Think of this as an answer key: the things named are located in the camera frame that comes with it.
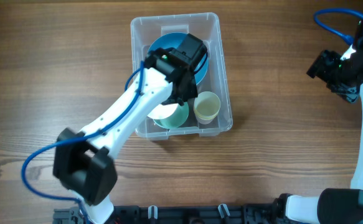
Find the yellow cup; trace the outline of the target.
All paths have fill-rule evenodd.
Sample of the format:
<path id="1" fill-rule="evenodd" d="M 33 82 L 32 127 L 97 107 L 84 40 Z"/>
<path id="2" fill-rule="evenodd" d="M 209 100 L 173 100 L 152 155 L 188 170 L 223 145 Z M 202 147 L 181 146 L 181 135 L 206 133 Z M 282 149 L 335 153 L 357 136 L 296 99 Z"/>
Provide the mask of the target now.
<path id="1" fill-rule="evenodd" d="M 209 124 L 218 115 L 221 107 L 219 97 L 210 91 L 199 93 L 194 100 L 194 114 L 200 124 Z"/>

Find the mint green small bowl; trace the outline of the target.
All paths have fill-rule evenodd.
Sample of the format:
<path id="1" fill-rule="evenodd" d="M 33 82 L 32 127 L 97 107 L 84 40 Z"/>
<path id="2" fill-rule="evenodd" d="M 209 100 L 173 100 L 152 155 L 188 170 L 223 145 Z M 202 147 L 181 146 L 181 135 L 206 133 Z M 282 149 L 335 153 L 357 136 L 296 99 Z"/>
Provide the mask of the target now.
<path id="1" fill-rule="evenodd" d="M 185 103 L 183 106 L 178 105 L 175 112 L 168 118 L 154 119 L 154 122 L 161 128 L 174 129 L 182 126 L 189 116 L 189 106 Z"/>

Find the dark blue bowl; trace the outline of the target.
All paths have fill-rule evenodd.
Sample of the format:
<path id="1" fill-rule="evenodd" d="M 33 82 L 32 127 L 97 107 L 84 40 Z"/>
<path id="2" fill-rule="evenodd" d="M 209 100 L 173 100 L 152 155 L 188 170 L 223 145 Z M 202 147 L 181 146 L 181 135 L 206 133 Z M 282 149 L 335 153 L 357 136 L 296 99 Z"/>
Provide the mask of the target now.
<path id="1" fill-rule="evenodd" d="M 148 49 L 148 52 L 156 50 L 158 48 L 162 49 L 177 48 L 179 45 L 181 45 L 182 41 L 186 38 L 186 36 L 187 36 L 186 33 L 181 33 L 181 32 L 173 32 L 163 35 L 160 38 L 156 39 L 151 44 L 151 46 Z M 204 79 L 208 67 L 209 67 L 208 54 L 205 54 L 195 70 L 195 80 L 197 84 L 199 84 Z"/>

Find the pink small bowl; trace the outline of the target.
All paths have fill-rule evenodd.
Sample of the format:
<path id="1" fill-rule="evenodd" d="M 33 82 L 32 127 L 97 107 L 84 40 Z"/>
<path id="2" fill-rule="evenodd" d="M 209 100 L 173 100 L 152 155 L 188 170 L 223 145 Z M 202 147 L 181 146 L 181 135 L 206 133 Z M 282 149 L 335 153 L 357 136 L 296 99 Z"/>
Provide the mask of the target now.
<path id="1" fill-rule="evenodd" d="M 178 107 L 177 103 L 170 105 L 159 104 L 148 114 L 148 117 L 151 119 L 165 119 L 170 117 Z"/>

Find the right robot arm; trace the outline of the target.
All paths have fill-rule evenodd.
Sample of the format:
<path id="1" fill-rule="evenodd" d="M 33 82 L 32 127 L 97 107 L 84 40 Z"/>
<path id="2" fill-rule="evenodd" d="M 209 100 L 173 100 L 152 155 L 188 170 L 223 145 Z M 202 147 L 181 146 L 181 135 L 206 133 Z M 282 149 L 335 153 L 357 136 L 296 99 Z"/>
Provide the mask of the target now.
<path id="1" fill-rule="evenodd" d="M 359 18 L 353 36 L 343 34 L 319 21 L 323 14 L 348 14 Z M 318 196 L 282 194 L 273 202 L 273 219 L 290 223 L 363 223 L 363 14 L 345 8 L 323 9 L 313 19 L 348 45 L 339 54 L 323 50 L 307 75 L 326 84 L 331 93 L 348 103 L 361 102 L 361 123 L 356 167 L 348 188 L 327 188 Z"/>

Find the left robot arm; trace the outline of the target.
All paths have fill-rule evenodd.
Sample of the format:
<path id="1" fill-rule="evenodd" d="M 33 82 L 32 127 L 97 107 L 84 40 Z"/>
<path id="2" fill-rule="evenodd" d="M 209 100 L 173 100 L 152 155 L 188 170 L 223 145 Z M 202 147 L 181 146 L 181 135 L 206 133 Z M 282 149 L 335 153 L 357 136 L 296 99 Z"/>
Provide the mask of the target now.
<path id="1" fill-rule="evenodd" d="M 176 48 L 149 51 L 125 92 L 99 118 L 76 133 L 66 128 L 59 134 L 53 175 L 75 194 L 84 223 L 109 221 L 119 151 L 147 117 L 168 118 L 198 96 L 195 74 L 207 57 L 204 42 L 192 34 Z"/>

